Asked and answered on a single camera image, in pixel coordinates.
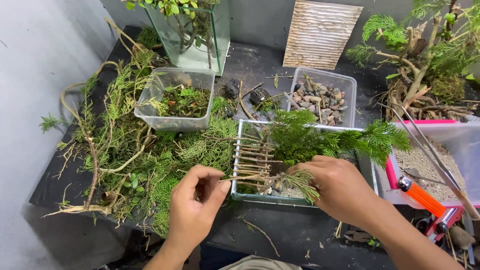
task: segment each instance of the forearm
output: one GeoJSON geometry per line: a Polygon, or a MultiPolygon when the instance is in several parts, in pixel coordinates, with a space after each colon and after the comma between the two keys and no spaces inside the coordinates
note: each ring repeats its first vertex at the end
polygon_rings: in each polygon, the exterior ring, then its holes
{"type": "Polygon", "coordinates": [[[395,266],[402,269],[462,269],[446,252],[422,235],[395,207],[385,202],[365,230],[384,245],[395,266]]]}
{"type": "Polygon", "coordinates": [[[143,270],[181,270],[190,253],[167,239],[143,270]]]}

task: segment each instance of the table surface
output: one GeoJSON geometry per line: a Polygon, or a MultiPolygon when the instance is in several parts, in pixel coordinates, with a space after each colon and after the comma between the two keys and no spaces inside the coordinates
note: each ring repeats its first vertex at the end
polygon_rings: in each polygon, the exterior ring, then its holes
{"type": "MultiPolygon", "coordinates": [[[[135,37],[140,29],[127,26],[125,33],[135,37]]],[[[251,88],[259,82],[264,82],[270,94],[289,92],[292,79],[279,78],[278,89],[274,87],[274,80],[264,77],[293,75],[295,68],[282,67],[283,51],[265,47],[231,43],[222,77],[216,79],[216,87],[222,86],[228,79],[237,78],[243,81],[244,89],[251,88]]],[[[119,41],[108,57],[108,61],[130,60],[130,55],[119,41]]],[[[365,127],[373,119],[381,118],[379,106],[373,107],[370,98],[386,91],[385,77],[394,73],[388,68],[373,71],[371,68],[361,69],[347,59],[341,59],[332,71],[347,75],[357,80],[358,112],[355,115],[355,127],[365,127]]],[[[99,101],[105,94],[107,85],[116,77],[117,73],[111,68],[104,69],[98,83],[93,90],[92,100],[94,111],[100,110],[99,101]]],[[[62,141],[69,141],[74,127],[70,127],[62,141]]],[[[83,192],[89,187],[92,179],[90,172],[77,172],[83,160],[76,159],[68,162],[60,179],[58,172],[62,169],[64,159],[56,152],[39,181],[30,203],[52,210],[58,209],[58,202],[66,189],[65,199],[72,205],[82,205],[85,197],[83,192]]],[[[397,207],[408,219],[411,219],[413,210],[397,207]]],[[[126,221],[121,224],[135,228],[136,222],[126,221]]],[[[233,210],[221,209],[217,215],[206,242],[221,248],[255,254],[262,257],[279,259],[297,265],[314,269],[394,269],[394,265],[387,254],[381,249],[371,249],[358,243],[346,243],[345,240],[334,239],[338,221],[319,209],[294,207],[275,204],[263,204],[239,201],[233,210]],[[276,246],[280,258],[277,258],[267,239],[258,231],[252,232],[238,216],[261,228],[276,246]]]]}

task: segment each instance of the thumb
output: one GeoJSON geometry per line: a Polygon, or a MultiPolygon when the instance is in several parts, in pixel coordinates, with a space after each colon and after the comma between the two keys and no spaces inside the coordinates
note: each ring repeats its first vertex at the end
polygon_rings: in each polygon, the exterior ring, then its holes
{"type": "Polygon", "coordinates": [[[210,197],[204,203],[202,208],[203,216],[207,219],[211,219],[211,222],[215,219],[215,215],[222,206],[225,197],[227,197],[227,193],[230,190],[230,186],[232,183],[230,181],[221,182],[215,186],[210,197]]]}

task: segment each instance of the glass tank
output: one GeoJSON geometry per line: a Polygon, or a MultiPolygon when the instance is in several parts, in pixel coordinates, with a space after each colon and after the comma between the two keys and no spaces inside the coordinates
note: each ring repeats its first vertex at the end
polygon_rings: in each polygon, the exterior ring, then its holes
{"type": "Polygon", "coordinates": [[[146,12],[173,65],[222,75],[230,46],[228,0],[165,0],[146,12]]]}

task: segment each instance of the pliers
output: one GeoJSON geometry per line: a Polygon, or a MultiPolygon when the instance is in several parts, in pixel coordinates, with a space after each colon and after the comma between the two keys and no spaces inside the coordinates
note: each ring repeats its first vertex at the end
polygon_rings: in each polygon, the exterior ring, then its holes
{"type": "Polygon", "coordinates": [[[375,237],[367,232],[357,232],[355,230],[346,231],[343,235],[345,239],[352,242],[362,242],[375,247],[383,248],[383,244],[380,243],[375,237]]]}

